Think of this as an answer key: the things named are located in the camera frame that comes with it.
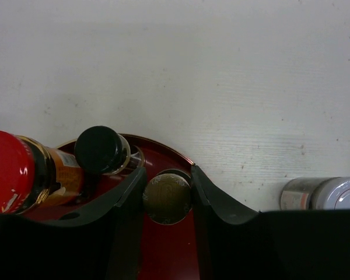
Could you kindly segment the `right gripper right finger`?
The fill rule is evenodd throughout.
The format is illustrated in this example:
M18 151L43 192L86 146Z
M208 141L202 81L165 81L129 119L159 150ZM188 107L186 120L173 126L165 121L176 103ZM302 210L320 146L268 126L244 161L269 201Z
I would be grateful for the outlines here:
M201 279L350 279L350 210L257 212L191 168Z

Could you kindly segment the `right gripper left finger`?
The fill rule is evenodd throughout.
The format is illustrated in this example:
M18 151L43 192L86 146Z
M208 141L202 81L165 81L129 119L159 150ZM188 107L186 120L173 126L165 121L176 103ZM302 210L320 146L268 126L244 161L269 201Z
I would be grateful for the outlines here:
M58 220L0 214L0 279L135 279L146 169Z

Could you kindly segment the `black cap spice bottle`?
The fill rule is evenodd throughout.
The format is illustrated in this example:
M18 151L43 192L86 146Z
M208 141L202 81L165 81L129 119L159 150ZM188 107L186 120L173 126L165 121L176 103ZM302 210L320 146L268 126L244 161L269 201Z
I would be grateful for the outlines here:
M79 166L95 175L127 175L145 165L143 151L115 132L97 125L84 130L74 145Z

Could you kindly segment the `red cap sauce bottle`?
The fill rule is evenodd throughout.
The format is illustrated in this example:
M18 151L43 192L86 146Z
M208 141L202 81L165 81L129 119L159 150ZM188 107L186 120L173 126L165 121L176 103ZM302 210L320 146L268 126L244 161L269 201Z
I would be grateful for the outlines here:
M89 195L74 155L0 131L0 214L80 203Z

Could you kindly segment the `yellow label oil bottle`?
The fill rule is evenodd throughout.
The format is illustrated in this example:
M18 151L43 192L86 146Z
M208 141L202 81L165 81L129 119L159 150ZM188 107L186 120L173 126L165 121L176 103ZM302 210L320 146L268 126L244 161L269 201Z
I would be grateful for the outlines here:
M161 171L146 185L142 200L145 212L155 223L179 223L192 209L191 177L179 169Z

